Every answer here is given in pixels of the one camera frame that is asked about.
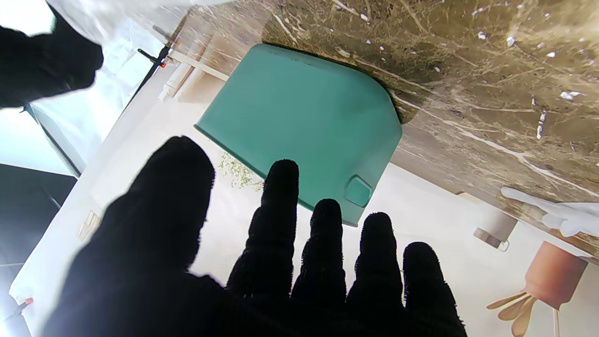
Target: finger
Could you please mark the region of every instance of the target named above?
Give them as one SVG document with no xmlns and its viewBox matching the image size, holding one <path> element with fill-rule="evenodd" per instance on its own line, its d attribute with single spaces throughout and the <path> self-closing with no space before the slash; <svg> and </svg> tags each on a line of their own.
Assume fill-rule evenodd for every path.
<svg viewBox="0 0 599 337">
<path fill-rule="evenodd" d="M 191 139 L 173 137 L 107 208 L 92 238 L 119 263 L 187 270 L 198 252 L 214 168 Z"/>
<path fill-rule="evenodd" d="M 403 311 L 401 292 L 391 220 L 385 213 L 372 214 L 362 229 L 356 281 L 347 295 L 348 309 L 367 326 L 392 330 Z"/>
<path fill-rule="evenodd" d="M 424 242 L 413 242 L 404 251 L 406 309 L 412 312 L 455 315 L 455 299 L 439 265 L 437 254 Z"/>
<path fill-rule="evenodd" d="M 250 224 L 246 249 L 227 287 L 242 297 L 288 296 L 293 273 L 299 171 L 295 162 L 274 163 L 264 182 L 261 206 Z"/>
<path fill-rule="evenodd" d="M 340 308 L 346 286 L 341 248 L 341 208 L 333 199 L 321 200 L 310 221 L 310 238 L 302 253 L 302 266 L 291 297 L 321 307 Z"/>
</svg>

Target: gloved hand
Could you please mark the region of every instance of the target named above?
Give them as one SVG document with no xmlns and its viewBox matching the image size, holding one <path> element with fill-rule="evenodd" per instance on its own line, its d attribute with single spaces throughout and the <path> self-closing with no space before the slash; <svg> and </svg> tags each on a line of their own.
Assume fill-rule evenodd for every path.
<svg viewBox="0 0 599 337">
<path fill-rule="evenodd" d="M 290 160 L 271 167 L 226 287 L 188 274 L 213 179 L 208 157 L 187 137 L 156 151 L 76 256 L 44 335 L 466 335 L 437 256 L 422 242 L 404 252 L 403 306 L 384 213 L 364 223 L 346 296 L 341 210 L 334 200 L 318 203 L 292 287 L 300 173 Z"/>
</svg>

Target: black glove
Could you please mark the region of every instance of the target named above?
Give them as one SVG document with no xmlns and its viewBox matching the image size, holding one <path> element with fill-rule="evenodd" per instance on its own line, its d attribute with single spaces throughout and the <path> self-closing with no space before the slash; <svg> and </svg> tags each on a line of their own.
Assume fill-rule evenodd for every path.
<svg viewBox="0 0 599 337">
<path fill-rule="evenodd" d="M 104 61 L 102 47 L 75 31 L 52 7 L 51 34 L 32 37 L 0 26 L 0 108 L 89 88 Z"/>
<path fill-rule="evenodd" d="M 403 306 L 391 220 L 370 215 L 346 298 L 341 210 L 322 200 L 292 288 L 299 171 L 276 162 L 226 288 L 187 273 L 214 169 L 187 137 L 168 140 L 76 256 L 45 336 L 465 336 L 437 256 L 404 252 Z"/>
</svg>

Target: wooden handle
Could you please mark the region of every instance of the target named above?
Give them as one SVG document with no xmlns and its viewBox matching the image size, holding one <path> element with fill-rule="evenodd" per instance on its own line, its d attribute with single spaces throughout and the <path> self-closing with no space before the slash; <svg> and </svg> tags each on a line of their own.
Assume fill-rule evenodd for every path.
<svg viewBox="0 0 599 337">
<path fill-rule="evenodd" d="M 523 291 L 523 292 L 519 293 L 518 295 L 514 295 L 512 297 L 508 297 L 506 299 L 499 300 L 497 302 L 493 302 L 487 306 L 487 309 L 493 310 L 493 309 L 500 308 L 500 307 L 510 303 L 513 300 L 519 299 L 520 297 L 524 296 L 525 294 L 526 294 L 526 291 Z"/>
<path fill-rule="evenodd" d="M 530 322 L 530 314 L 533 311 L 533 305 L 536 300 L 535 297 L 530 297 L 526 303 L 524 303 L 522 312 L 520 312 L 514 323 L 512 323 L 512 335 L 514 337 L 524 337 L 524 334 L 528 329 L 528 323 Z"/>
<path fill-rule="evenodd" d="M 497 317 L 499 317 L 500 320 L 502 321 L 512 321 L 515 320 L 516 317 L 518 317 L 518 315 L 520 314 L 520 312 L 522 311 L 522 308 L 524 307 L 524 304 L 528 301 L 528 299 L 530 299 L 531 296 L 527 295 L 525 297 L 523 297 L 521 300 L 519 300 L 518 302 L 504 308 L 503 310 L 501 310 L 499 312 L 499 314 L 497 315 Z"/>
</svg>

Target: white wall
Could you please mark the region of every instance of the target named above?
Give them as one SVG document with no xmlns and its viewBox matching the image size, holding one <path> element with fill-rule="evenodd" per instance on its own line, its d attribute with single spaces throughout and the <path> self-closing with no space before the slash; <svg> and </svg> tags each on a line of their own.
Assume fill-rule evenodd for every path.
<svg viewBox="0 0 599 337">
<path fill-rule="evenodd" d="M 18 299 L 35 299 L 25 311 L 34 336 L 39 335 L 56 301 L 69 261 L 81 247 L 77 232 L 90 209 L 101 213 L 110 200 L 127 188 L 147 157 L 173 135 L 191 137 L 208 153 L 214 166 L 218 165 L 222 151 L 196 131 L 193 124 L 221 83 L 204 76 L 184 95 L 187 102 L 194 98 L 192 103 L 156 101 L 161 84 L 172 71 L 159 70 L 124 112 L 17 276 L 11 294 Z M 201 249 L 192 266 L 192 272 L 209 273 L 223 284 L 243 250 L 260 197 L 251 188 L 232 188 L 228 179 L 218 174 L 208 221 L 201 233 Z M 524 273 L 544 240 L 576 252 L 525 224 L 516 226 L 509 250 L 499 252 L 472 235 L 484 217 L 473 204 L 393 165 L 387 167 L 365 214 L 375 211 L 391 216 L 399 257 L 412 241 L 426 241 L 435 248 L 470 336 L 511 335 L 510 323 L 497 319 L 497 312 L 488 311 L 485 306 L 524 287 Z M 299 270 L 301 250 L 309 236 L 309 217 L 309 212 L 298 208 L 295 270 Z M 359 228 L 344 227 L 348 285 L 355 278 L 353 265 L 359 236 Z M 597 281 L 599 269 L 589 266 L 573 300 L 562 306 L 562 336 L 592 336 L 599 331 L 599 321 L 595 319 L 599 315 Z M 550 336 L 552 326 L 550 308 L 544 303 L 536 304 L 527 336 Z"/>
</svg>

